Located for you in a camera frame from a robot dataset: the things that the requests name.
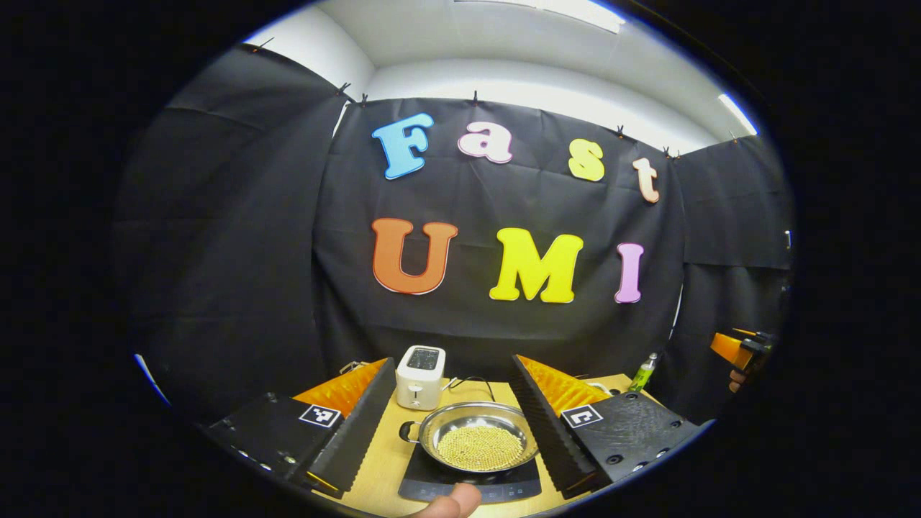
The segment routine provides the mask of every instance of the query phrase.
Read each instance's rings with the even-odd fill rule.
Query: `letter u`
[[[374,277],[381,286],[397,293],[423,295],[441,286],[448,266],[448,245],[458,235],[449,223],[426,223],[422,232],[428,236],[428,259],[422,275],[410,276],[402,271],[403,241],[413,231],[404,219],[379,218],[371,224],[378,237],[374,244]]]

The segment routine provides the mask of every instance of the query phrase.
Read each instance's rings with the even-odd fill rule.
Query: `ceiling light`
[[[575,18],[590,23],[595,27],[617,34],[626,20],[615,15],[610,9],[591,0],[454,0],[455,2],[488,2],[491,4],[511,4],[526,6]]]
[[[739,107],[736,106],[736,103],[733,102],[732,99],[730,99],[728,95],[724,93],[720,95],[717,99],[719,99],[720,102],[725,104],[727,108],[729,108],[729,111],[732,112],[732,114],[735,115],[737,119],[739,119],[739,122],[742,123],[743,126],[745,126],[745,129],[748,130],[748,132],[751,135],[758,135],[757,130],[755,130],[754,126],[752,126],[752,123],[749,122],[748,117],[745,116],[745,113],[742,113],[742,110],[740,110]]]

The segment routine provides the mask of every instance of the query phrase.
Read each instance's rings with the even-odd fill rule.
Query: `green bottle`
[[[656,358],[658,357],[658,354],[652,353],[649,355],[649,359],[647,359],[643,365],[639,366],[639,371],[636,372],[633,382],[630,383],[630,388],[627,389],[629,392],[639,392],[643,390],[643,387],[645,387],[646,383],[649,381],[649,376],[652,375],[652,371],[656,369]]]

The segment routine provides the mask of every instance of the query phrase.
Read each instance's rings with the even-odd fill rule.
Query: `power cord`
[[[458,385],[460,385],[461,383],[467,382],[467,381],[469,381],[469,380],[474,380],[474,381],[479,381],[479,382],[486,383],[486,388],[489,389],[489,397],[492,398],[493,403],[495,403],[495,396],[493,395],[493,387],[492,387],[492,385],[490,385],[489,382],[488,382],[487,380],[481,378],[480,376],[468,376],[468,377],[466,377],[466,378],[464,378],[464,379],[458,381],[457,383],[449,383],[449,384],[448,384],[448,390],[450,390],[450,389],[452,389],[452,388],[457,388]]]

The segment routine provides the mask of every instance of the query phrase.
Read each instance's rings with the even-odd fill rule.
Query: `black fabric backdrop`
[[[345,102],[335,93],[241,46],[173,99],[124,175],[113,263],[132,303],[129,343],[196,419],[325,379],[310,229]]]
[[[133,304],[134,349],[197,420],[268,390],[294,394],[352,360],[427,344],[448,351],[448,376],[494,380],[507,379],[516,353],[599,376],[630,375],[657,351],[650,392],[703,421],[730,396],[713,333],[779,323],[790,198],[760,138],[676,160],[563,115],[412,99],[349,105],[331,146],[344,96],[252,49],[215,61],[151,124],[117,206],[115,264]],[[414,152],[426,164],[386,180],[371,133],[419,112],[435,120],[428,149]],[[460,152],[474,121],[511,132],[509,163]],[[570,173],[575,138],[603,150],[599,182]],[[639,192],[639,158],[658,172],[656,204]],[[402,256],[409,274],[426,267],[426,223],[458,227],[438,289],[404,295],[376,281],[377,218],[413,223]],[[496,233],[508,227],[528,230],[541,255],[560,234],[583,239],[571,303],[489,298],[503,254]],[[614,301],[621,242],[645,249],[634,304]]]
[[[689,153],[675,170],[687,228],[682,302],[647,389],[701,423],[732,397],[731,366],[710,350],[714,333],[780,332],[793,196],[779,158],[758,136]]]
[[[425,166],[386,180],[387,159],[371,133],[425,112]],[[467,124],[487,121],[512,134],[512,160],[494,164],[461,153]],[[567,166],[575,138],[603,150],[604,177],[589,182]],[[657,170],[660,199],[646,202],[632,162]],[[315,227],[314,253],[323,347],[335,369],[353,359],[401,357],[413,344],[443,347],[446,375],[505,380],[509,357],[523,354],[574,375],[635,370],[668,338],[682,283],[681,196],[664,153],[595,124],[520,106],[466,100],[382,100],[349,105],[333,141]],[[372,272],[377,218],[413,223],[403,270],[421,273],[431,221],[459,229],[447,271],[435,291],[415,296],[382,287]],[[491,300],[506,227],[529,230],[543,255],[559,234],[584,240],[568,304]],[[621,257],[616,247],[636,242],[640,260],[634,304],[618,304]]]

